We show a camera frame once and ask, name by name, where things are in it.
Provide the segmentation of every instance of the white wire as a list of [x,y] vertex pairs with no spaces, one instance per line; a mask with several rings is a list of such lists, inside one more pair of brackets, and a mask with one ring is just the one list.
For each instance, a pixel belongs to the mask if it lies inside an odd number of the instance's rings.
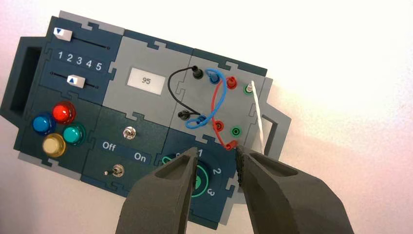
[[252,86],[252,94],[254,95],[255,110],[257,111],[258,128],[260,130],[261,154],[264,154],[263,122],[261,120],[261,110],[260,110],[260,105],[258,104],[257,90],[255,89],[255,83],[253,80],[251,81],[251,86]]

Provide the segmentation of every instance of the round push button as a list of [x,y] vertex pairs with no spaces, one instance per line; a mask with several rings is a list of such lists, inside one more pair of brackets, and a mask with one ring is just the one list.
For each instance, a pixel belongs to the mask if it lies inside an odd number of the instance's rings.
[[58,123],[69,124],[76,116],[73,104],[68,101],[61,101],[53,107],[53,118]]
[[49,114],[40,114],[33,119],[32,126],[37,133],[46,135],[54,131],[56,123]]
[[64,142],[61,135],[57,133],[52,133],[47,135],[43,140],[43,151],[49,157],[59,157],[66,150],[66,143]]
[[63,131],[64,140],[72,145],[80,144],[85,136],[85,129],[80,124],[73,124],[66,127]]

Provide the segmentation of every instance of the teal button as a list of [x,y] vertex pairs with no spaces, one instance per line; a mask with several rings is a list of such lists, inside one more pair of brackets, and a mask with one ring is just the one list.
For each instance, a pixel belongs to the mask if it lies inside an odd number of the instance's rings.
[[78,143],[81,138],[82,138],[82,134],[80,132],[80,130],[75,127],[75,126],[70,126],[67,127],[64,132],[63,132],[63,138],[65,139],[65,141],[67,141],[68,143],[71,144],[76,144]]

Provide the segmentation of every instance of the red button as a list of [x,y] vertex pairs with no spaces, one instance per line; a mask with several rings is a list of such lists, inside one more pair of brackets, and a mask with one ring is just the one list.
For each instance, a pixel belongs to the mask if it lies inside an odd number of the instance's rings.
[[59,102],[53,108],[53,118],[58,123],[69,124],[74,120],[75,115],[75,107],[68,101]]

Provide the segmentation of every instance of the handle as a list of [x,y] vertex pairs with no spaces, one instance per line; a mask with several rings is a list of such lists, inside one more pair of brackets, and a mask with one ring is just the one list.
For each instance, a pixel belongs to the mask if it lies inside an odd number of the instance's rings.
[[44,46],[44,37],[20,38],[0,107],[0,115],[17,127],[22,124],[24,109]]
[[267,97],[271,90],[271,84],[272,79],[265,78],[260,95],[260,97],[265,98],[260,98],[259,103],[262,117],[272,123],[268,140],[265,144],[264,154],[278,160],[280,158],[285,138],[287,137],[291,118],[267,103]]

